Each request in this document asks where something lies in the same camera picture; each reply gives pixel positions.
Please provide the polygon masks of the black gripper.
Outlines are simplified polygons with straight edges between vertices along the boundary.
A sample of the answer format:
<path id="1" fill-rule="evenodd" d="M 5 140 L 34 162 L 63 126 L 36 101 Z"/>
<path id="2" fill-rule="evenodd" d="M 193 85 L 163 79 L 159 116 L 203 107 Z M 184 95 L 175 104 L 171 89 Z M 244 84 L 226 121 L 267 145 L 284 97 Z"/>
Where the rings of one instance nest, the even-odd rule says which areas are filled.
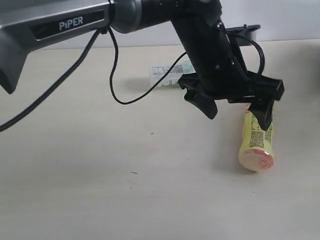
<path id="1" fill-rule="evenodd" d="M 211 120 L 217 115 L 215 100 L 250 102 L 248 110 L 267 131 L 273 120 L 274 101 L 282 98 L 285 87 L 282 80 L 263 75 L 266 59 L 261 46 L 239 36 L 258 52 L 258 70 L 252 72 L 237 44 L 238 35 L 228 33 L 220 17 L 184 15 L 173 19 L 172 25 L 195 70 L 178 81 L 186 90 L 184 100 Z"/>

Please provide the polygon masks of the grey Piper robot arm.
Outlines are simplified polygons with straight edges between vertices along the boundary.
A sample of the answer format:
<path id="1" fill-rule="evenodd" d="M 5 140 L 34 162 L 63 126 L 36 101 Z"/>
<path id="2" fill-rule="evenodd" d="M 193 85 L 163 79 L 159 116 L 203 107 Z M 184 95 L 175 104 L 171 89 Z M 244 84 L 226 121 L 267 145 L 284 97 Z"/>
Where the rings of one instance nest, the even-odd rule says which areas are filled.
<path id="1" fill-rule="evenodd" d="M 3 0 L 0 3 L 0 85 L 13 93 L 32 51 L 93 32 L 79 59 L 34 103 L 1 125 L 2 131 L 41 104 L 85 59 L 97 37 L 127 34 L 171 22 L 195 72 L 178 84 L 184 99 L 208 118 L 216 101 L 248 103 L 261 129 L 272 123 L 273 105 L 285 91 L 280 79 L 263 76 L 265 56 L 256 49 L 258 71 L 248 71 L 240 46 L 253 44 L 258 25 L 225 28 L 218 0 Z"/>

